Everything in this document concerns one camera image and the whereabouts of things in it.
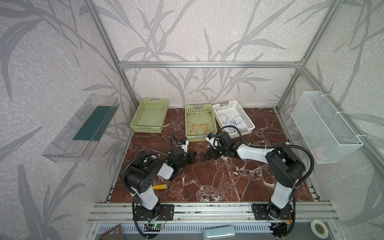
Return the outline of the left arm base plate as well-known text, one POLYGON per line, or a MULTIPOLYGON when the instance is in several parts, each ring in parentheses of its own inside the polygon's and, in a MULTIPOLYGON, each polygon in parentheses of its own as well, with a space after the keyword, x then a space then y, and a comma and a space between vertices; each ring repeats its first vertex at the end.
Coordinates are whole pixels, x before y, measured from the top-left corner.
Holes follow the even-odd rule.
POLYGON ((133 216, 136 221, 172 221, 175 213, 175 205, 157 204, 152 210, 143 206, 135 206, 133 216))

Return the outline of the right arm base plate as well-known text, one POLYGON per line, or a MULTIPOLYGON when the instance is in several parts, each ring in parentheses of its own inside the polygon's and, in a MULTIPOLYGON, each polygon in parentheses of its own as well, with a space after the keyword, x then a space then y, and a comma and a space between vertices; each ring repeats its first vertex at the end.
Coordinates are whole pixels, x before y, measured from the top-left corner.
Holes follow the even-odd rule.
POLYGON ((280 209, 272 203, 268 204, 257 204, 251 205, 252 212, 255 220, 269 220, 269 221, 280 221, 290 220, 294 212, 293 207, 287 204, 285 208, 280 209))

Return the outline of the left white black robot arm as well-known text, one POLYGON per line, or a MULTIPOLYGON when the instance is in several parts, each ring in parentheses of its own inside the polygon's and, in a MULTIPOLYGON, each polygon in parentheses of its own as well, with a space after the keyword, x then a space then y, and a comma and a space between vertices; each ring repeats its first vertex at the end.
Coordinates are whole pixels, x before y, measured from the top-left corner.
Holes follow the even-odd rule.
POLYGON ((134 210, 142 210, 151 218, 158 216, 161 201, 152 187, 155 178, 172 181, 182 173, 186 165, 195 162, 197 153, 188 150, 188 140, 177 140, 176 144, 176 147, 171 144, 166 159, 143 151, 121 172, 121 181, 137 204, 134 210))

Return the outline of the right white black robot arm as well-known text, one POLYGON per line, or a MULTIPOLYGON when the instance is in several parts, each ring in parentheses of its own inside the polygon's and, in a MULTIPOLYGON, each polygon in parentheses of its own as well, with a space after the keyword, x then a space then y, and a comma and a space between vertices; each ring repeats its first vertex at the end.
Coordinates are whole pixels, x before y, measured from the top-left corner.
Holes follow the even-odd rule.
POLYGON ((269 165, 275 175, 276 184, 264 214, 279 220, 288 205, 294 200, 296 189, 311 175, 315 166, 313 154, 297 145, 258 146, 245 142, 242 134, 240 141, 235 142, 228 132, 228 126, 209 133, 206 141, 211 144, 207 155, 217 160, 223 156, 241 160, 253 160, 269 165))

